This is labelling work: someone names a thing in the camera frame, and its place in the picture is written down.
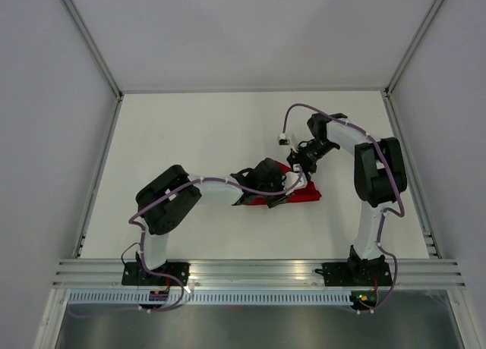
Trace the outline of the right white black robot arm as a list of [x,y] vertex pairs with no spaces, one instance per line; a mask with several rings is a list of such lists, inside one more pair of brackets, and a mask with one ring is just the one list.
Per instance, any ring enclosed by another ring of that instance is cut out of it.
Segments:
[[344,114],[313,114],[307,122],[312,138],[293,147],[287,158],[299,165],[307,178],[317,171],[317,162],[333,149],[344,149],[354,159],[353,183],[361,200],[358,234],[344,263],[324,262],[316,273],[327,287],[392,285],[381,236],[386,214],[393,204],[402,204],[407,176],[399,141],[395,137],[375,140]]

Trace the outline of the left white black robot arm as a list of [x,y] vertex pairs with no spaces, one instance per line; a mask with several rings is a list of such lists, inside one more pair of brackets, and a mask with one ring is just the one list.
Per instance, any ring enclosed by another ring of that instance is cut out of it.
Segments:
[[305,184],[299,165],[284,172],[270,158],[221,178],[192,175],[173,165],[139,191],[137,212],[128,220],[140,228],[139,276],[149,285],[164,280],[169,235],[198,203],[243,206],[262,198],[274,207]]

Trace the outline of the red cloth napkin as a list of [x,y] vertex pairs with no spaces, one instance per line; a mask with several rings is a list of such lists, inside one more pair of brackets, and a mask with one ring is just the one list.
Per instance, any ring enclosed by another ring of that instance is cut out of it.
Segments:
[[[287,171],[290,171],[291,168],[287,165],[285,166],[285,173]],[[306,202],[314,202],[318,201],[321,198],[320,192],[317,190],[315,187],[314,183],[312,181],[308,182],[307,187],[300,189],[300,190],[295,190],[294,192],[290,193],[291,196],[288,200],[287,203],[306,203]]]

